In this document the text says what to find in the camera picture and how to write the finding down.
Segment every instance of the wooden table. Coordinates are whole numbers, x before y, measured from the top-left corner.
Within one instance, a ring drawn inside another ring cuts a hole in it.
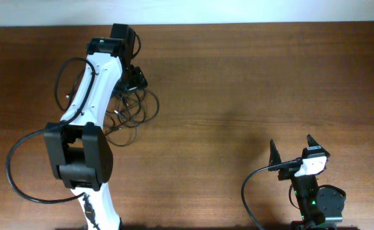
[[[291,160],[311,134],[332,154],[319,184],[347,192],[342,225],[374,229],[374,22],[133,28],[142,39],[133,64],[161,111],[135,144],[112,146],[110,191],[125,225],[252,226],[243,180],[267,165],[270,139]],[[109,34],[110,26],[0,27],[0,229],[85,224],[76,201],[19,197],[5,158],[17,139],[61,117],[53,87],[62,63],[84,58],[92,37]],[[81,66],[67,70],[61,91]],[[23,144],[12,172],[28,194],[71,195],[51,173],[43,137]],[[249,182],[248,203],[261,223],[301,219],[289,185],[276,172]]]

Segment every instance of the brown wooden surface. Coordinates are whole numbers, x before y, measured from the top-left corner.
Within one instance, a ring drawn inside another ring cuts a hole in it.
[[[161,111],[135,144],[112,147],[110,191],[125,224],[252,225],[241,183],[267,165],[269,140],[290,160],[312,134],[332,154],[318,182],[347,192],[342,225],[374,229],[374,22],[134,29],[143,48],[133,64]],[[20,198],[4,163],[18,138],[61,117],[52,94],[63,61],[85,57],[86,43],[109,33],[110,26],[0,28],[0,229],[85,223],[78,202]],[[62,87],[75,78],[68,73]],[[71,195],[52,176],[43,137],[16,152],[12,171],[28,194]],[[249,182],[248,202],[262,223],[301,218],[289,185],[276,172]]]

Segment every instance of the white background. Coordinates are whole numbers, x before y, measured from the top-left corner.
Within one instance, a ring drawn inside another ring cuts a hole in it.
[[[0,26],[374,20],[374,0],[0,0]]]

